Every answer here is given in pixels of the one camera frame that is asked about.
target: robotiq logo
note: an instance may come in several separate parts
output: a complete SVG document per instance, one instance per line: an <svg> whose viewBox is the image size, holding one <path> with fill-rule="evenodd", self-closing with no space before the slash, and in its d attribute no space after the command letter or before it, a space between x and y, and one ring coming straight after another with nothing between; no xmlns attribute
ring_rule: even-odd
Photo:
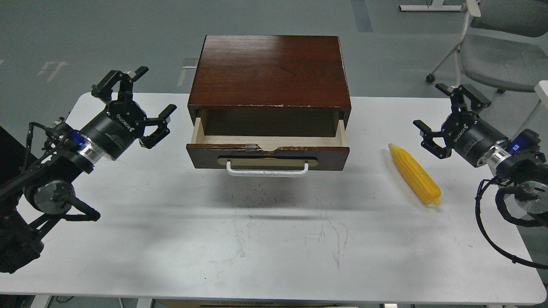
<svg viewBox="0 0 548 308"><path fill-rule="evenodd" d="M453 142L459 141L460 137L464 134L464 132L468 129L468 125L464 124L464 127L460 130L459 134L456 136L455 139L453 139Z"/></svg>
<svg viewBox="0 0 548 308"><path fill-rule="evenodd" d="M120 114L117 114L116 117L118 118L118 120L120 120L122 124L124 124L125 127L129 129L129 132L133 132L133 130L135 130L135 128L131 127L131 125L129 125L128 122L126 122Z"/></svg>

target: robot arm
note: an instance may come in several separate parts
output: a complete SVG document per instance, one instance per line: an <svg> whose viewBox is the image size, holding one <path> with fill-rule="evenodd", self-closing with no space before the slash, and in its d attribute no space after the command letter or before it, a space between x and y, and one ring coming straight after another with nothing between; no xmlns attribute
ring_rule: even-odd
<svg viewBox="0 0 548 308"><path fill-rule="evenodd" d="M423 137L422 147L440 159L449 157L455 150L473 167L488 165L495 177L487 181L487 186L483 186L486 180L482 181L476 196L476 218L482 234L498 252L514 263L548 269L546 265L520 259L496 246L487 236L480 218L483 192L489 185L497 184L500 187L495 203L506 221L524 227L548 227L548 165L540 152L539 134L525 129L515 139L509 140L480 118L479 112L489 106L490 101L473 86L460 85L448 91L446 85L437 84L436 88L450 97L451 114L439 132L433 132L421 120L413 121ZM468 110L465 98L470 100L471 110ZM438 145L434 138L443 138L445 147ZM508 195L513 195L518 206L532 219L513 217L505 202Z"/></svg>
<svg viewBox="0 0 548 308"><path fill-rule="evenodd" d="M116 160L135 139L150 149L169 134L167 124L175 105L168 105L156 118L147 118L133 101L133 83L147 71L142 66L132 78L113 70L99 85L93 85L92 95L105 103L105 109L81 130L73 129L63 118L52 128L30 123L21 172L0 187L0 272L13 273L37 259L44 247L42 238L61 219L100 218L99 212L76 197L71 183L82 172L91 173L102 157ZM118 82L118 98L112 100L112 88ZM158 128L144 136L147 126ZM39 159L30 153L34 127L44 129L47 135L45 153ZM29 224L16 210L23 194L35 209L44 213ZM67 214L72 207L82 214Z"/></svg>

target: chair wheel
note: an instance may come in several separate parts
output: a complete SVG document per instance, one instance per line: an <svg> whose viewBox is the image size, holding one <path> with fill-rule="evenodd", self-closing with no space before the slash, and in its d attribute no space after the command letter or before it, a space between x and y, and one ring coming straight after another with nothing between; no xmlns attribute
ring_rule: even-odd
<svg viewBox="0 0 548 308"><path fill-rule="evenodd" d="M427 83L432 83L434 81L436 81L436 76L434 76L434 74L428 74L428 76L426 76Z"/></svg>

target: drawer front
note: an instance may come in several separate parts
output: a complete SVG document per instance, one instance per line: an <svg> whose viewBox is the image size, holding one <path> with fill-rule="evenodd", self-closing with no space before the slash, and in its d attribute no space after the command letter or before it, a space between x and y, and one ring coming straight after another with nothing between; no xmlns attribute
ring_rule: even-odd
<svg viewBox="0 0 548 308"><path fill-rule="evenodd" d="M274 151L265 151L253 144L187 144L186 150L195 168L224 169L225 159L220 158L276 158L309 159L310 170L341 171L350 152L349 147L279 147ZM283 162L273 162L270 169L302 169L302 167L284 167ZM269 169L264 161L257 163L261 169Z"/></svg>

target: wooden drawer cabinet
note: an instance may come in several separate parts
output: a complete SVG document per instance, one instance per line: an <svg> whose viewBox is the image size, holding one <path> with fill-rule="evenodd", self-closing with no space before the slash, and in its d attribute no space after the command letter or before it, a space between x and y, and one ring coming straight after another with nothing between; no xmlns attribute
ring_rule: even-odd
<svg viewBox="0 0 548 308"><path fill-rule="evenodd" d="M342 170L350 96L334 36L207 36L188 104L196 168Z"/></svg>

